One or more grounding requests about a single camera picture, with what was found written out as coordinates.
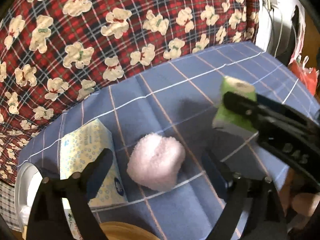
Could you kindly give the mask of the person's hand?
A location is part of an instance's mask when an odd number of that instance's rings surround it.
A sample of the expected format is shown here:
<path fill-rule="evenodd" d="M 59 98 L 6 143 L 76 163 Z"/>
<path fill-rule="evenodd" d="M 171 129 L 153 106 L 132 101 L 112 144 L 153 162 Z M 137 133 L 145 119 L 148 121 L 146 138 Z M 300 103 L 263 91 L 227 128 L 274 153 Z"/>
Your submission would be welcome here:
<path fill-rule="evenodd" d="M 292 187 L 295 175 L 295 171 L 289 168 L 284 184 L 279 191 L 284 214 L 286 215 L 288 208 L 291 207 L 299 215 L 311 217 L 319 204 L 319 194 L 299 193 L 293 195 Z"/>

